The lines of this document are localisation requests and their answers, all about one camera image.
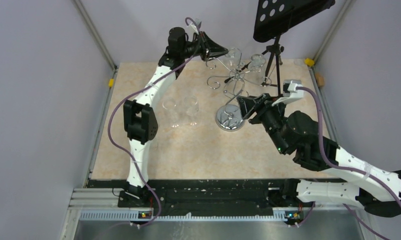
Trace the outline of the clear wine glass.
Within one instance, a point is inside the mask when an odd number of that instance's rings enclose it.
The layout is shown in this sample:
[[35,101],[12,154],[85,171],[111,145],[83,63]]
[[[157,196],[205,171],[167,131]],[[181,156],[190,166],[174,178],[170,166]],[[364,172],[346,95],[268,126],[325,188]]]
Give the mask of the clear wine glass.
[[171,127],[178,128],[181,124],[177,101],[173,98],[167,98],[163,101],[162,107],[165,109]]
[[189,117],[189,124],[191,126],[197,126],[199,124],[198,113],[200,105],[198,99],[192,95],[187,96],[183,100],[184,112]]

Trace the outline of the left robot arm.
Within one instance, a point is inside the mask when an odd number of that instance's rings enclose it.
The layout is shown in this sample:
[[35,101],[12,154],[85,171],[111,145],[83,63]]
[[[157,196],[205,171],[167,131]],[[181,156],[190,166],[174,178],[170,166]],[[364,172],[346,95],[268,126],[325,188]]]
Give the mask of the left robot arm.
[[137,207],[142,207],[149,200],[146,183],[151,141],[155,138],[159,126],[155,108],[167,89],[179,77],[186,61],[200,57],[207,62],[210,59],[226,55],[229,50],[214,42],[205,32],[195,32],[189,40],[181,27],[169,30],[168,44],[158,61],[156,70],[145,85],[145,89],[136,93],[123,103],[124,131],[129,140],[130,170],[125,187],[129,199]]

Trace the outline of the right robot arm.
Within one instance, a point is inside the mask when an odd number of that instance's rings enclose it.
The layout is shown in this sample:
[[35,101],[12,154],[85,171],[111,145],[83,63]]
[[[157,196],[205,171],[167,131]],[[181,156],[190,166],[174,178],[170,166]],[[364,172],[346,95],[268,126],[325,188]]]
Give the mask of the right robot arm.
[[288,206],[300,201],[336,203],[384,218],[401,215],[401,170],[375,167],[325,137],[322,117],[313,120],[299,110],[285,115],[286,106],[302,99],[306,91],[302,87],[280,97],[264,93],[237,98],[242,117],[262,125],[280,154],[294,154],[293,161],[302,168],[341,179],[339,183],[298,180],[295,187],[282,191],[282,201]]

